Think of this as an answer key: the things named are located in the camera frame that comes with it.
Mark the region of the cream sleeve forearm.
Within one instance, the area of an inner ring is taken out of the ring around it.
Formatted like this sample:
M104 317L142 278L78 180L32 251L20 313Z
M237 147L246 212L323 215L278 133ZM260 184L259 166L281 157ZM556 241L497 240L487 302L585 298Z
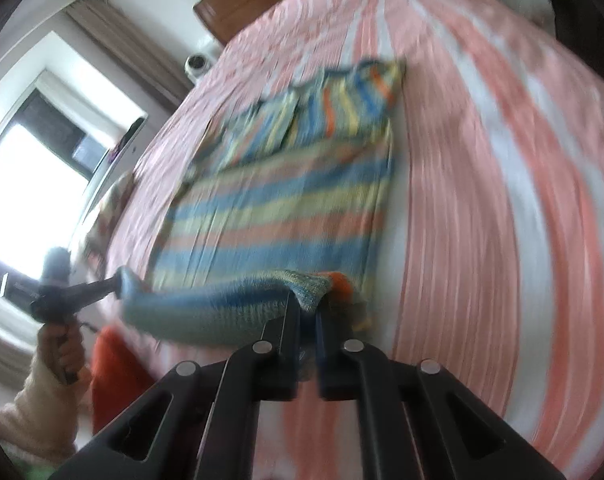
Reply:
M58 466L76 452L78 412L92 374L63 385L39 356L14 400L0 406L0 445L19 464Z

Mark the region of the person's left hand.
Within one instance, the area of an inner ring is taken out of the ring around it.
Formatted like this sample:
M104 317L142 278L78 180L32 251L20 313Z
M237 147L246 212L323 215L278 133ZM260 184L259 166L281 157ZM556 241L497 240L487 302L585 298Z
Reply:
M63 385L74 385L86 364L78 321L45 323L38 331L37 354Z

